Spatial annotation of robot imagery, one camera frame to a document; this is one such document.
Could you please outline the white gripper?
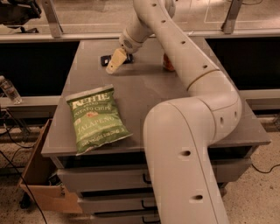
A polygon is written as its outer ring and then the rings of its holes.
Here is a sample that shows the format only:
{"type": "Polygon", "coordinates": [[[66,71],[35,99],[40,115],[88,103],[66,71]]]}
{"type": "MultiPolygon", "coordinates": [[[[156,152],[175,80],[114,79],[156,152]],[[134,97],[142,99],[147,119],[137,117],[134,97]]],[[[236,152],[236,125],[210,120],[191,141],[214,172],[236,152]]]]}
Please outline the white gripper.
{"type": "Polygon", "coordinates": [[[106,72],[113,74],[127,59],[127,53],[136,53],[142,47],[145,40],[146,35],[143,31],[132,31],[129,28],[125,28],[119,38],[121,48],[117,48],[114,51],[106,67],[106,72]]]}

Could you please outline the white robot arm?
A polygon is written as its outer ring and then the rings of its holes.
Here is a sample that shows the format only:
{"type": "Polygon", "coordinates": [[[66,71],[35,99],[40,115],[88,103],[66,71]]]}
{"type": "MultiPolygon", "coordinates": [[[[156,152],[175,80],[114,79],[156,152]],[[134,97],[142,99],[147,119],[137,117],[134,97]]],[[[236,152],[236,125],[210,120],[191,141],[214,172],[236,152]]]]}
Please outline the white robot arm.
{"type": "Polygon", "coordinates": [[[241,120],[238,90],[173,22],[174,0],[133,0],[133,7],[134,17],[108,73],[155,35],[189,94],[153,107],[143,125],[161,224],[229,224],[207,148],[232,133],[241,120]]]}

